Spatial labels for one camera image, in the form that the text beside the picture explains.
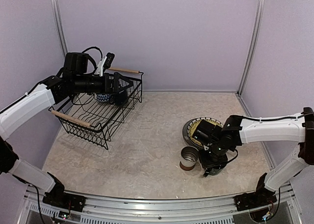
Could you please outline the dark blue mug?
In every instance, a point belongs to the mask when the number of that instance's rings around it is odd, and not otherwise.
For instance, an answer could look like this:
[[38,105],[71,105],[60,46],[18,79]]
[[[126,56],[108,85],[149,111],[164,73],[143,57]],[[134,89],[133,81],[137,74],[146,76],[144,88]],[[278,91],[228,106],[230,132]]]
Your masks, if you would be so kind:
[[128,93],[126,90],[123,90],[123,91],[113,94],[111,99],[114,105],[120,106],[125,103],[127,98],[128,98]]

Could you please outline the white brown ceramic cup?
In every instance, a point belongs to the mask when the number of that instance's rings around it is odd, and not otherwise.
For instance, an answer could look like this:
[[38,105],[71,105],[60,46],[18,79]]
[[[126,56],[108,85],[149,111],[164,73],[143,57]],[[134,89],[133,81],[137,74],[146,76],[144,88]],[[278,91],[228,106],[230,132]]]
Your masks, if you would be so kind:
[[180,168],[185,171],[194,169],[199,158],[198,150],[192,146],[186,146],[181,150]]

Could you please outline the ribbed round woven plate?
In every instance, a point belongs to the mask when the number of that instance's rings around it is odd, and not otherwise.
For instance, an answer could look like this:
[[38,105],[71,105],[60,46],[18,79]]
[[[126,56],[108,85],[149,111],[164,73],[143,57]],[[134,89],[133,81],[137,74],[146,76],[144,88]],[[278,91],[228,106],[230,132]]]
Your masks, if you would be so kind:
[[192,124],[189,137],[199,145],[211,145],[218,141],[222,125],[211,119],[200,119]]

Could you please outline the dark green mug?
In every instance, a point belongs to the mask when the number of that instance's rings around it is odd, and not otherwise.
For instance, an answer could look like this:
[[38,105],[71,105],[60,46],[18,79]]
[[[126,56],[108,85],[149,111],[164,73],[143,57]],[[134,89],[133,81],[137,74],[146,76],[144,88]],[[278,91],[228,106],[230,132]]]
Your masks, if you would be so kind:
[[224,167],[212,167],[207,169],[207,172],[210,176],[215,176],[221,173],[221,171],[224,169]]

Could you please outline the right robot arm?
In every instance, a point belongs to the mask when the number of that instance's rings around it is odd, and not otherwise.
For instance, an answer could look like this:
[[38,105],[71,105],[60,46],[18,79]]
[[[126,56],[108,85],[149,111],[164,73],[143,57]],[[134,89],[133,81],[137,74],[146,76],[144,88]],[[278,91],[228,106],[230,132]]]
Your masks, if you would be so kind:
[[276,202],[275,192],[304,168],[314,164],[314,111],[305,107],[302,112],[282,117],[250,118],[231,115],[223,126],[202,119],[191,134],[204,150],[200,162],[205,176],[215,168],[223,168],[229,160],[226,153],[237,146],[260,141],[294,141],[298,145],[272,171],[263,174],[256,190],[234,198],[238,211],[257,208]]

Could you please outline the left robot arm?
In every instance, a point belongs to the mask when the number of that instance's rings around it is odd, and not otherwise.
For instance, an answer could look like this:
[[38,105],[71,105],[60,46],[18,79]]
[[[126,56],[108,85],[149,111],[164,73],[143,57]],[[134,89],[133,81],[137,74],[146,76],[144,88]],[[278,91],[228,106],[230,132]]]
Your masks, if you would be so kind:
[[114,104],[126,101],[125,91],[133,81],[118,72],[105,73],[111,67],[115,55],[101,56],[99,63],[87,53],[69,52],[63,67],[56,75],[38,82],[29,92],[0,112],[0,171],[10,173],[23,182],[30,183],[45,192],[57,206],[65,206],[69,197],[64,185],[53,175],[44,173],[13,151],[7,142],[11,134],[41,111],[59,104],[66,98],[72,99],[81,93],[110,94]]

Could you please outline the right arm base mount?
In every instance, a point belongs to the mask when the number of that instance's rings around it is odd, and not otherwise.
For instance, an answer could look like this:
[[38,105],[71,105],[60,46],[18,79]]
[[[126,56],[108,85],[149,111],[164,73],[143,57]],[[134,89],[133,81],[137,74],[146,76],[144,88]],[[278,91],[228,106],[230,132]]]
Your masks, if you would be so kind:
[[269,205],[275,203],[276,201],[277,198],[274,193],[257,194],[252,192],[243,193],[234,197],[234,202],[238,212]]

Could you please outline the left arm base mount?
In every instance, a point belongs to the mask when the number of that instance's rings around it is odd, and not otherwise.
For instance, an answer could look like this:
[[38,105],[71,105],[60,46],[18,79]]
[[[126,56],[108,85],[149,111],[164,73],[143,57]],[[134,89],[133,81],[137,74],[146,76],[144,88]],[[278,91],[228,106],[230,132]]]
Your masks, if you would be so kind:
[[45,194],[43,197],[43,203],[68,211],[82,212],[85,202],[86,197],[70,193],[63,193],[61,196]]

